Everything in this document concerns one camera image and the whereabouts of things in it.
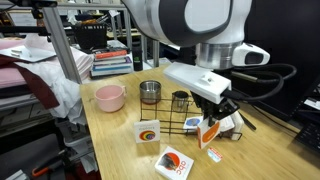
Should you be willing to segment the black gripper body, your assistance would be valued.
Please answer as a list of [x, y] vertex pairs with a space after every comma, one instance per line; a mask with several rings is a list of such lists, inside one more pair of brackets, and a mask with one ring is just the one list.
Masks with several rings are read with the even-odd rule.
[[201, 109], [203, 107], [208, 107], [209, 115], [212, 114], [216, 116], [215, 118], [218, 120], [221, 120], [233, 114], [235, 111], [237, 111], [240, 108], [240, 106], [237, 103], [226, 98], [224, 98], [220, 103], [216, 104], [195, 93], [192, 93], [192, 97], [198, 108]]

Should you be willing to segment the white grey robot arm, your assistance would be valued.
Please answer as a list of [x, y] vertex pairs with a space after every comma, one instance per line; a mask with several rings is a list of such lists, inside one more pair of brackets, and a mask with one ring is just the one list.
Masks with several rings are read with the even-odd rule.
[[216, 72], [265, 65], [265, 50], [244, 42], [252, 0], [121, 0], [145, 36], [196, 48], [193, 65], [174, 63], [165, 76], [189, 89], [209, 126], [239, 109], [228, 96], [231, 81]]

